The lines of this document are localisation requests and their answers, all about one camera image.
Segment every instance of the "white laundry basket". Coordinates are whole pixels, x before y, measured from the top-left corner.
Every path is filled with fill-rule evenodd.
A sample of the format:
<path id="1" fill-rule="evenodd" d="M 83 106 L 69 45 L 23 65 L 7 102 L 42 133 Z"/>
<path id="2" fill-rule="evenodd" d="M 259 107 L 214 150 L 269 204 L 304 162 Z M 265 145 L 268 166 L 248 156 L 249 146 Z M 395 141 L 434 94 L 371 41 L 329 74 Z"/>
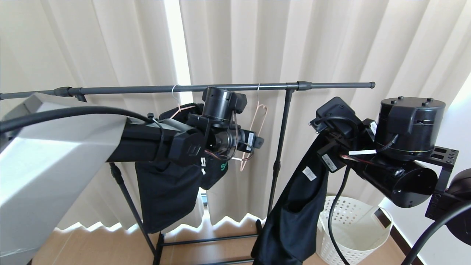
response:
<path id="1" fill-rule="evenodd" d="M 324 210 L 319 216 L 318 227 L 321 229 L 322 247 L 317 254 L 330 265 L 343 265 L 333 247 L 327 230 L 327 222 L 332 201 L 335 196 L 325 198 Z M 332 219 L 332 232 L 343 256 L 351 265 L 358 264 L 375 249 L 386 242 L 392 228 L 391 216 L 384 210 L 391 224 L 384 228 L 374 213 L 379 209 L 356 199 L 340 197 Z"/>

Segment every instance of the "floor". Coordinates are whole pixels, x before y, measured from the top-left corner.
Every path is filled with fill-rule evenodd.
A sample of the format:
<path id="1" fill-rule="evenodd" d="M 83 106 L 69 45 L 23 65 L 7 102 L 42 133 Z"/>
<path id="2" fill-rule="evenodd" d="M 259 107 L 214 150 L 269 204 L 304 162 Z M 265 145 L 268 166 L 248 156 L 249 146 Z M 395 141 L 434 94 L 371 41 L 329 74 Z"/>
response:
<path id="1" fill-rule="evenodd" d="M 246 217 L 240 224 L 224 220 L 211 226 L 205 219 L 198 228 L 182 228 L 166 235 L 166 242 L 194 240 L 210 237 L 255 233 L 255 222 Z M 157 234 L 151 235 L 154 243 Z M 240 258 L 250 258 L 254 238 L 222 240 L 211 243 L 164 247 L 161 265 L 197 265 Z M 399 247 L 389 238 L 360 265 L 398 265 L 404 259 Z M 33 265 L 113 264 L 138 265 L 153 261 L 146 241 L 139 229 L 127 231 L 120 228 L 109 231 L 101 226 L 93 231 L 78 227 L 69 231 L 55 230 L 33 259 Z M 316 254 L 304 265 L 325 265 Z"/>

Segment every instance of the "black cloth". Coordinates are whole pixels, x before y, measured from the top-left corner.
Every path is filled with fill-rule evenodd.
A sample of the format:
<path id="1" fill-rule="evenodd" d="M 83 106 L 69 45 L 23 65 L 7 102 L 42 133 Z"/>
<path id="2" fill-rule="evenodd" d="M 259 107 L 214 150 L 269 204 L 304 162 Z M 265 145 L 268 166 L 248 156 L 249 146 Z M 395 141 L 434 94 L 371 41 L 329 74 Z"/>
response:
<path id="1" fill-rule="evenodd" d="M 190 113 L 201 114 L 203 104 L 187 104 L 173 119 L 185 123 Z M 177 108 L 162 113 L 170 118 Z M 136 162 L 142 219 L 147 233 L 156 233 L 189 214 L 195 207 L 199 187 L 211 188 L 226 172 L 227 162 L 204 154 L 193 166 L 179 166 L 171 161 Z"/>
<path id="2" fill-rule="evenodd" d="M 316 251 L 319 214 L 324 209 L 329 171 L 317 155 L 320 135 L 304 155 L 267 217 L 253 246 L 255 265 L 300 265 Z"/>

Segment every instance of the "white cable tie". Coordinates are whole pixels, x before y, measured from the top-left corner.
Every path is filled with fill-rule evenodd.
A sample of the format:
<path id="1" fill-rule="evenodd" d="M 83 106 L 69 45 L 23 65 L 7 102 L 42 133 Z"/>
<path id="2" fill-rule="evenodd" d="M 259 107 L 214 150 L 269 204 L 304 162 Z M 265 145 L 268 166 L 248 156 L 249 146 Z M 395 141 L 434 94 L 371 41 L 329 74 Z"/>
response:
<path id="1" fill-rule="evenodd" d="M 376 150 L 358 150 L 358 151 L 350 151 L 349 155 L 354 156 L 354 155 L 372 155 L 376 154 Z"/>

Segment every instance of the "beige curtain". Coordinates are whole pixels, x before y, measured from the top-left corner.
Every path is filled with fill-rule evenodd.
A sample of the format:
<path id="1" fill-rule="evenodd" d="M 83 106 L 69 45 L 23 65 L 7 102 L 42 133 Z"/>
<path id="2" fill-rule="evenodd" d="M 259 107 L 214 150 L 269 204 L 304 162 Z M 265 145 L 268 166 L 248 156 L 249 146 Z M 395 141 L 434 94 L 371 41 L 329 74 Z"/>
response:
<path id="1" fill-rule="evenodd" d="M 191 82 L 369 82 L 376 88 L 297 91 L 293 94 L 276 198 L 315 138 L 308 122 L 334 96 L 361 118 L 376 118 L 380 100 L 396 96 L 434 97 L 450 104 L 471 72 L 471 0 L 269 1 L 182 0 L 181 17 Z M 60 86 L 176 84 L 165 3 L 136 1 L 1 1 L 0 92 L 50 90 Z M 238 115 L 250 126 L 256 92 Z M 284 91 L 260 91 L 268 105 L 256 152 L 243 172 L 239 162 L 208 190 L 211 222 L 240 221 L 248 212 L 266 216 L 276 157 Z M 175 106 L 168 94 L 87 96 L 101 105 L 142 114 Z M 194 93 L 201 102 L 201 93 Z M 4 114 L 21 100 L 0 101 Z M 261 120 L 256 120 L 258 128 Z M 132 163 L 119 165 L 139 207 Z M 329 180 L 336 193 L 343 172 Z M 344 195 L 367 203 L 382 196 L 351 174 Z M 168 230 L 198 226 L 203 207 Z M 59 224 L 134 224 L 105 165 Z"/>

